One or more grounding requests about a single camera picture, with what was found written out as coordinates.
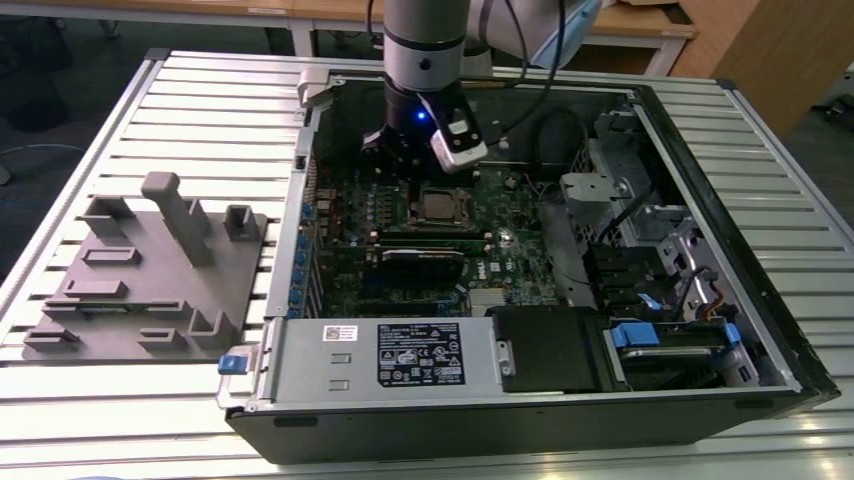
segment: slotted aluminum surface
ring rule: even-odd
[[[0,323],[0,478],[852,478],[854,472],[854,254],[852,232],[768,135],[738,93],[708,80],[565,74],[655,91],[836,377],[842,397],[810,413],[749,423],[684,447],[406,463],[277,467],[230,431],[215,365],[24,366],[22,342],[88,227],[92,194],[130,195],[150,170],[175,171],[208,211],[250,203],[282,218],[298,128],[297,81],[309,66],[381,72],[374,62],[174,52],[147,61],[96,138],[4,290]],[[502,70],[499,75],[517,75]],[[254,292],[270,285],[278,225]],[[266,300],[245,340],[261,338]],[[246,392],[241,377],[232,392]]]

